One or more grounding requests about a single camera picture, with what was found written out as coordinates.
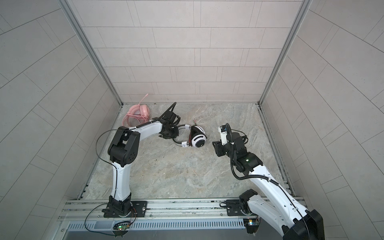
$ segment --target metal corner post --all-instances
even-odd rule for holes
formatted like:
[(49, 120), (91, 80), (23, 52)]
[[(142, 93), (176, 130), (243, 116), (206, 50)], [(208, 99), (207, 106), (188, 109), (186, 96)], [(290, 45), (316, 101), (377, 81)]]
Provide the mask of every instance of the metal corner post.
[(109, 79), (107, 73), (105, 72), (103, 66), (101, 65), (101, 62), (99, 58), (97, 57), (95, 51), (93, 50), (89, 40), (85, 36), (85, 33), (80, 26), (79, 22), (77, 21), (75, 15), (72, 12), (71, 7), (68, 5), (67, 0), (57, 0), (59, 3), (59, 6), (63, 10), (65, 16), (67, 17), (69, 23), (71, 24), (73, 30), (75, 31), (76, 35), (78, 36), (81, 44), (84, 46), (85, 50), (87, 51), (91, 61), (95, 65), (97, 71), (100, 73), (100, 76), (104, 79), (106, 82), (108, 88), (112, 91), (113, 95), (115, 96), (116, 100), (118, 101), (120, 107), (123, 105), (123, 102), (121, 101), (118, 93), (116, 92), (115, 88), (113, 87), (111, 80)]
[(292, 43), (293, 43), (293, 40), (295, 39), (295, 36), (299, 30), (299, 27), (301, 25), (301, 23), (303, 22), (304, 20), (304, 17), (309, 9), (309, 6), (311, 4), (312, 0), (303, 0), (301, 6), (300, 6), (300, 9), (299, 11), (297, 12), (297, 15), (296, 15), (296, 18), (292, 24), (292, 27), (291, 27), (291, 30), (289, 31), (289, 34), (284, 42), (284, 45), (283, 45), (283, 48), (281, 49), (281, 52), (280, 52), (280, 55), (276, 61), (276, 64), (275, 66), (273, 67), (273, 70), (272, 70), (272, 73), (271, 73), (271, 76), (269, 77), (269, 80), (265, 86), (265, 89), (263, 91), (263, 94), (260, 98), (260, 101), (259, 101), (259, 105), (260, 107), (262, 107), (264, 101), (265, 101), (265, 98), (268, 94), (268, 91), (269, 89), (271, 89), (271, 86), (272, 86), (272, 83), (273, 81), (275, 80), (276, 76), (277, 76), (277, 73), (279, 72), (279, 69), (281, 67), (281, 65), (283, 64), (283, 60), (285, 58), (285, 56), (287, 55), (288, 53), (288, 50), (289, 48), (291, 47)]

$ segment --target marble floor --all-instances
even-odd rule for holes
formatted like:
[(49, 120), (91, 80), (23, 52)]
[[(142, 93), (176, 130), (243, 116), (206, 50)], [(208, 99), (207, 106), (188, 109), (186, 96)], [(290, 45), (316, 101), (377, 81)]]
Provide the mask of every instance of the marble floor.
[[(150, 104), (151, 118), (160, 116), (170, 104)], [(124, 105), (114, 126), (131, 105)], [(272, 152), (262, 120), (255, 104), (177, 104), (174, 112), (181, 117), (180, 124), (193, 124), (204, 128), (207, 143), (201, 148), (179, 147), (171, 139), (152, 135), (140, 142), (130, 177), (132, 199), (238, 197), (252, 188), (264, 195), (250, 180), (239, 181), (231, 173), (229, 158), (217, 157), (212, 141), (220, 140), (217, 128), (229, 123), (232, 129), (247, 134), (247, 150), (256, 154), (274, 178), (283, 183), (279, 167)], [(180, 131), (178, 139), (186, 139), (188, 132)], [(107, 147), (114, 133), (109, 135)], [(104, 149), (101, 157), (109, 156)], [(99, 161), (83, 194), (83, 199), (108, 199), (113, 181), (111, 165)]]

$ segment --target pink headphones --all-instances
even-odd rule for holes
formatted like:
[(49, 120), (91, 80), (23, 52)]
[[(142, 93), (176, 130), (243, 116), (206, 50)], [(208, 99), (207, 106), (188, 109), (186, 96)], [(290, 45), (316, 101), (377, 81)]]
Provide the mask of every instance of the pink headphones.
[(130, 107), (129, 111), (127, 112), (127, 114), (122, 119), (121, 125), (123, 125), (125, 127), (130, 127), (129, 118), (137, 119), (140, 124), (148, 122), (148, 120), (149, 120), (149, 108), (145, 104), (140, 105), (141, 101), (139, 102), (139, 104), (136, 104), (136, 105), (133, 105), (132, 107)]

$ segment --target black and white headphones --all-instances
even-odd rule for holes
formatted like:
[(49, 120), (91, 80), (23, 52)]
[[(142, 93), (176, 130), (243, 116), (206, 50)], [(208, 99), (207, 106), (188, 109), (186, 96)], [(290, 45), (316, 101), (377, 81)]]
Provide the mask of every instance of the black and white headphones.
[(205, 131), (202, 127), (200, 126), (190, 126), (188, 124), (180, 125), (178, 126), (178, 129), (189, 129), (189, 138), (188, 141), (183, 141), (183, 142), (177, 142), (174, 138), (172, 139), (176, 145), (180, 147), (201, 147), (205, 144), (207, 141), (207, 136), (205, 135)]

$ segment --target vent grille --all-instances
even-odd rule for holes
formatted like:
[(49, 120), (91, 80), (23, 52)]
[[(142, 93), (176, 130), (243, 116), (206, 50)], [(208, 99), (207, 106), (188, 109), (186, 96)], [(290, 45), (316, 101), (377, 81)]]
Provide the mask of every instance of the vent grille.
[[(118, 223), (118, 220), (108, 221), (110, 228), (96, 227), (103, 221), (89, 221), (87, 228), (92, 231), (111, 231), (112, 226)], [(244, 229), (242, 218), (221, 218), (221, 219), (159, 219), (159, 220), (136, 220), (130, 227), (130, 230), (175, 230), (175, 229)], [(84, 222), (71, 221), (67, 228), (68, 231), (86, 231)]]

